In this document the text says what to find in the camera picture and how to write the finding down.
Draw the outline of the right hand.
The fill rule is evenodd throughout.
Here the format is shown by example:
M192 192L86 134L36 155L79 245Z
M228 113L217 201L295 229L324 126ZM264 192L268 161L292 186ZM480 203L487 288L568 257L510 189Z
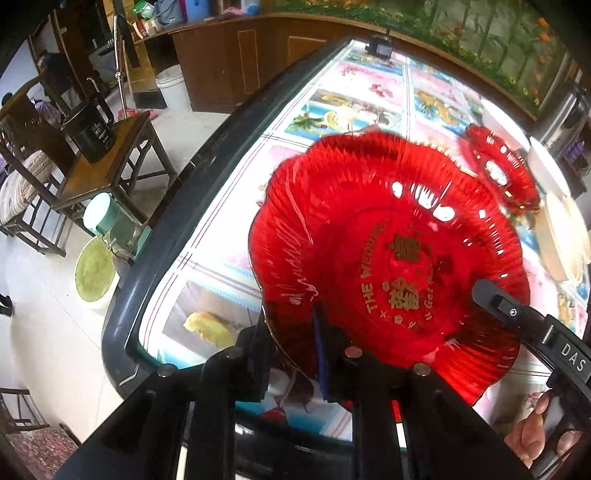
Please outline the right hand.
M504 439L505 444L528 469L531 469L534 462L542 456L546 447L545 420L555 397L552 389L547 390L530 414L519 421ZM546 475L547 478L555 475L582 437L583 432L580 430L567 430L560 436L554 447L553 462L556 464L550 464L551 470Z

